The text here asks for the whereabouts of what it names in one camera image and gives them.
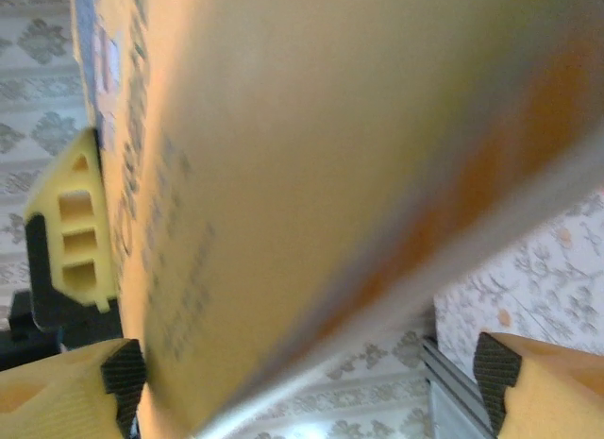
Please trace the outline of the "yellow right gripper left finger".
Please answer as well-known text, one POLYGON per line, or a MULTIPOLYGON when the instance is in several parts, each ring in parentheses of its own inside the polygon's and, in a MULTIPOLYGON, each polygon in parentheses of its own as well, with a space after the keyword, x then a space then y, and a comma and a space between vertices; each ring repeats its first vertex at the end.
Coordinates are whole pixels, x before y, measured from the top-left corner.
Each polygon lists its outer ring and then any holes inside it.
POLYGON ((128 438, 146 382, 139 341, 113 339, 1 372, 3 438, 128 438))

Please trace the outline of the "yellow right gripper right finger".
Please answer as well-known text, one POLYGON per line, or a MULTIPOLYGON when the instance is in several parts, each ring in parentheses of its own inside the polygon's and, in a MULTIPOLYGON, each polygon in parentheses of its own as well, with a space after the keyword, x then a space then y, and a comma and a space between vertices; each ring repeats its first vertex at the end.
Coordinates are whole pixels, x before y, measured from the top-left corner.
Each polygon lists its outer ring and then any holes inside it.
POLYGON ((473 372, 498 438, 601 438, 603 357, 482 332, 473 372))

